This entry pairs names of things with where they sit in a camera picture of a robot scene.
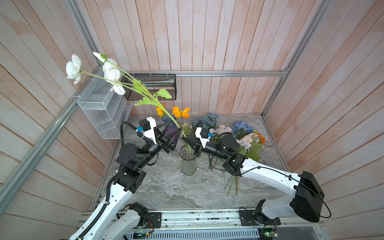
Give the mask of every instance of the white flower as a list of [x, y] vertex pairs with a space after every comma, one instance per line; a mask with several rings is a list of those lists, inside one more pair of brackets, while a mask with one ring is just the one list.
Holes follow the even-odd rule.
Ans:
[[95, 55], [95, 57], [97, 57], [102, 63], [105, 62], [105, 59], [106, 59], [105, 55], [101, 55], [100, 53], [95, 53], [95, 52], [93, 52], [93, 55]]
[[76, 54], [72, 54], [72, 61], [67, 63], [65, 71], [67, 72], [68, 79], [75, 79], [74, 84], [78, 84], [81, 80], [80, 77], [81, 60]]
[[224, 132], [232, 132], [232, 129], [230, 127], [225, 127], [224, 125], [220, 125], [217, 129], [209, 129], [210, 133], [217, 133], [217, 134], [222, 134]]
[[112, 70], [112, 69], [116, 68], [116, 66], [117, 66], [117, 64], [118, 64], [113, 58], [108, 58], [108, 61], [111, 62], [111, 63], [109, 63], [109, 62], [106, 61], [106, 62], [104, 63], [104, 65], [103, 65], [103, 72], [105, 72], [105, 73], [108, 72], [109, 70]]
[[104, 72], [104, 78], [110, 81], [110, 83], [113, 85], [113, 90], [117, 94], [123, 95], [125, 93], [124, 87], [118, 83], [120, 81], [120, 70], [114, 68]]

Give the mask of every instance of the black wire mesh basket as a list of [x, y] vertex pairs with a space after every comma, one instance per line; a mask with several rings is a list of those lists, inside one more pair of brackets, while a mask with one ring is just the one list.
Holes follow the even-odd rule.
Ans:
[[[132, 74], [132, 76], [140, 80], [152, 95], [160, 89], [165, 88], [172, 96], [170, 99], [158, 97], [159, 100], [176, 100], [177, 89], [175, 74]], [[126, 77], [123, 77], [122, 82], [131, 83]], [[125, 97], [127, 100], [142, 99], [142, 95], [127, 88], [125, 88]]]

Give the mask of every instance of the white poppy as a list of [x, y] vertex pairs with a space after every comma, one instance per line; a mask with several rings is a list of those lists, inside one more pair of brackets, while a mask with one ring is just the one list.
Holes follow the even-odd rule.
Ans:
[[108, 72], [109, 70], [116, 68], [116, 66], [118, 64], [113, 58], [108, 58], [108, 61], [111, 63], [106, 61], [103, 65], [103, 72], [105, 72], [105, 73]]
[[105, 55], [102, 55], [100, 53], [95, 53], [95, 52], [93, 52], [93, 55], [95, 55], [95, 57], [97, 57], [102, 63], [105, 62], [105, 59], [106, 59]]
[[120, 81], [120, 76], [120, 70], [117, 68], [104, 72], [104, 78], [110, 81], [110, 83], [113, 85], [113, 90], [117, 94], [123, 95], [125, 93], [124, 87], [118, 84]]
[[76, 54], [73, 54], [72, 61], [69, 61], [67, 63], [65, 70], [67, 72], [68, 79], [75, 79], [74, 84], [78, 84], [81, 80], [80, 68], [81, 68], [81, 60]]

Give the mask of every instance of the metal plate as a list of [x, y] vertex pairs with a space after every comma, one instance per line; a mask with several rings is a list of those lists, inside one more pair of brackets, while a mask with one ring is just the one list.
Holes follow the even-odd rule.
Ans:
[[147, 220], [152, 221], [153, 228], [160, 228], [161, 226], [161, 212], [149, 212]]
[[240, 210], [240, 222], [242, 226], [259, 226], [255, 221], [253, 210]]

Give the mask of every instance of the blue hydrangea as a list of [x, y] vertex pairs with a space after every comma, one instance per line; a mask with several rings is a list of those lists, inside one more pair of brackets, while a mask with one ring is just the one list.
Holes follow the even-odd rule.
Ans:
[[236, 134], [239, 129], [244, 128], [247, 134], [253, 131], [253, 127], [245, 122], [235, 122], [232, 126], [232, 134]]

